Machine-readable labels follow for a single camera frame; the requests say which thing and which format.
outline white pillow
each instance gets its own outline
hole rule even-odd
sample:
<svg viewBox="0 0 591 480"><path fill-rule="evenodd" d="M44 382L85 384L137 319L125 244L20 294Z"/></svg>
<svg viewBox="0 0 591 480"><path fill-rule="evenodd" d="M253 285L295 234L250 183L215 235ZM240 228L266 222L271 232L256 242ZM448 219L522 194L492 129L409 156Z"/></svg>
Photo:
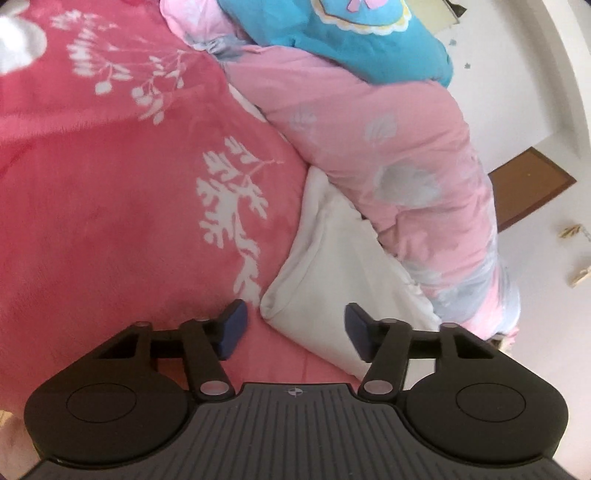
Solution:
<svg viewBox="0 0 591 480"><path fill-rule="evenodd" d="M291 340L361 379L369 365L345 332L345 307L351 302L375 319L403 320L417 330L439 329L433 306L381 247L371 223L362 220L324 172L311 167L297 236L261 300L261 313ZM432 371L432 362L418 365L420 373L410 377Z"/></svg>

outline black plastic device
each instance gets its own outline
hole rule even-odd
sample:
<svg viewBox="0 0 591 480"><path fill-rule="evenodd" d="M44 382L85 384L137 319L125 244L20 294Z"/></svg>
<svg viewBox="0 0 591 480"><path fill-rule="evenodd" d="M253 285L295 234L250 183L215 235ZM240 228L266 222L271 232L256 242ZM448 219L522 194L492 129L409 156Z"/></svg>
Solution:
<svg viewBox="0 0 591 480"><path fill-rule="evenodd" d="M246 326L221 317L155 332L136 324L29 398L42 458L27 480L568 480L551 460L567 407L551 385L455 324L417 332L358 305L345 327L372 365L350 385L245 384L219 360ZM189 391L159 374L182 358ZM402 386L411 358L435 373Z"/></svg>

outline circular cap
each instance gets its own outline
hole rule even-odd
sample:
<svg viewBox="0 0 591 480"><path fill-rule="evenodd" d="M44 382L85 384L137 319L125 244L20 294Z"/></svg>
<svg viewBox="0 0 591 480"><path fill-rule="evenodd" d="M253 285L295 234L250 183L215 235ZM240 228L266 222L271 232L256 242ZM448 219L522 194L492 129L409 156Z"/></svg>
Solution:
<svg viewBox="0 0 591 480"><path fill-rule="evenodd" d="M217 397L218 395L224 395L224 393L229 392L230 385L219 380L210 380L209 382L201 384L200 390L204 395Z"/></svg>
<svg viewBox="0 0 591 480"><path fill-rule="evenodd" d="M363 389L372 395L387 395L394 387L390 382L386 382L385 380L370 380L363 385Z"/></svg>
<svg viewBox="0 0 591 480"><path fill-rule="evenodd" d="M482 421L509 421L525 410L525 399L506 385L481 383L470 385L457 394L457 406L466 415Z"/></svg>
<svg viewBox="0 0 591 480"><path fill-rule="evenodd" d="M122 419L137 402L133 390L114 383L87 385L75 391L67 401L68 411L77 419L107 423Z"/></svg>

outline pink comforter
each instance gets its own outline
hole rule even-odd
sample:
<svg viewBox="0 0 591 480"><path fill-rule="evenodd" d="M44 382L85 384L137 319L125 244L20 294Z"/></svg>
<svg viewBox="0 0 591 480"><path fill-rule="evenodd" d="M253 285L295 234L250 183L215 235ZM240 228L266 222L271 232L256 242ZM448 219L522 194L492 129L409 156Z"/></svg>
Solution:
<svg viewBox="0 0 591 480"><path fill-rule="evenodd" d="M160 8L172 32L216 55L231 84L371 220L442 321L512 341L519 292L498 256L492 185L446 89L369 85L297 48L247 45L216 0Z"/></svg>
<svg viewBox="0 0 591 480"><path fill-rule="evenodd" d="M348 381L259 316L306 167L215 60L148 5L33 0L21 18L47 48L0 74L0 410L20 414L132 322L175 327L237 297L250 305L226 364L237 387Z"/></svg>

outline blue pillow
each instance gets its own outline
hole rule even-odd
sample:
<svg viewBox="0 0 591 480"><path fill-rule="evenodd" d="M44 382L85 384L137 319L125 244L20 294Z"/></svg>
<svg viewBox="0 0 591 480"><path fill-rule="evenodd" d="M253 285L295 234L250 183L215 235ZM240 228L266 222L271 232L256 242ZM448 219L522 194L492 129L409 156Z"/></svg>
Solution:
<svg viewBox="0 0 591 480"><path fill-rule="evenodd" d="M282 45L334 60L369 83L436 80L453 67L443 44L405 0L219 0L259 45Z"/></svg>

